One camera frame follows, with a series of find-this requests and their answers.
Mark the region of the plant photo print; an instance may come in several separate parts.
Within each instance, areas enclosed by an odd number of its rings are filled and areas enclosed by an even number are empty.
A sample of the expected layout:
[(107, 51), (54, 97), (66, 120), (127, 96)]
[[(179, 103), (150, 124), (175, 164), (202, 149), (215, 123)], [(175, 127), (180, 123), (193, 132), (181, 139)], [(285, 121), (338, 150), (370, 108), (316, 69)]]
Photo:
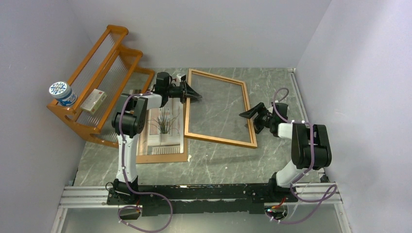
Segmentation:
[(137, 155), (166, 155), (184, 152), (184, 105), (169, 99), (165, 106), (147, 111), (139, 136)]

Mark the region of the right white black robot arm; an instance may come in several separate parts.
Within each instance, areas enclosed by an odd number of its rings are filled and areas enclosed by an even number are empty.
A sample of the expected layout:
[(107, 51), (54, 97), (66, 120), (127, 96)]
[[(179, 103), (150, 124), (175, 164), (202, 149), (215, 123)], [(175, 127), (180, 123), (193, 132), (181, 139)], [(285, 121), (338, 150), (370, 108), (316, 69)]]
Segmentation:
[(265, 201), (293, 199), (294, 180), (308, 171), (328, 167), (332, 162), (326, 126), (289, 123), (287, 113), (288, 105), (285, 103), (276, 102), (271, 108), (266, 108), (260, 102), (239, 114), (253, 120), (255, 133), (267, 128), (274, 137), (291, 140), (291, 160), (274, 173), (265, 186), (260, 185), (259, 191), (253, 191)]

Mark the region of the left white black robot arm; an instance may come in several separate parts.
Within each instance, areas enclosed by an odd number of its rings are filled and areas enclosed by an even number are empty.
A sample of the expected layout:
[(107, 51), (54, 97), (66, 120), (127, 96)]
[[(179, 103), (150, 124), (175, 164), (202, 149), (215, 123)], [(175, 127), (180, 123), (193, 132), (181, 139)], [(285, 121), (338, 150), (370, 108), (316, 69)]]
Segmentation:
[(115, 108), (112, 127), (119, 145), (116, 178), (108, 189), (108, 205), (133, 205), (140, 197), (136, 166), (139, 136), (146, 125), (148, 110), (164, 107), (169, 99), (185, 103), (202, 96), (189, 86), (186, 76), (175, 80), (167, 72), (156, 75), (154, 87), (142, 94), (121, 94)]

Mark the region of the brown backing board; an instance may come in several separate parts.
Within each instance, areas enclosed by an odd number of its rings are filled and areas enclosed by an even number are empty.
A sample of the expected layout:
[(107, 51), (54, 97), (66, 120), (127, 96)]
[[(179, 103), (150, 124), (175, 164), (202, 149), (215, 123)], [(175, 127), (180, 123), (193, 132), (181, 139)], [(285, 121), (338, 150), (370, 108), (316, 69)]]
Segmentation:
[(184, 138), (184, 152), (178, 154), (166, 154), (166, 155), (137, 155), (138, 164), (149, 164), (149, 163), (174, 163), (174, 162), (186, 162), (188, 160), (188, 141)]

